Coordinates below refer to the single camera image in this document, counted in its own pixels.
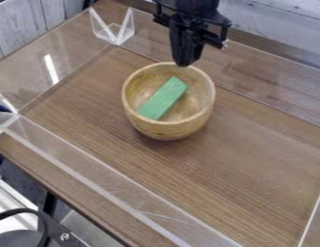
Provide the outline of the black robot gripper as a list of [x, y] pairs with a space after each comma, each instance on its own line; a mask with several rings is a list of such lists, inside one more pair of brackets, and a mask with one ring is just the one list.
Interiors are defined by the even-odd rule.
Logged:
[[[154, 22], [168, 26], [172, 60], [178, 67], [191, 65], [200, 57], [204, 43], [222, 49], [227, 46], [231, 21], [218, 12], [220, 0], [152, 0], [156, 4]], [[170, 18], [178, 16], [184, 25], [199, 24], [188, 31], [190, 57], [184, 51], [184, 29]]]

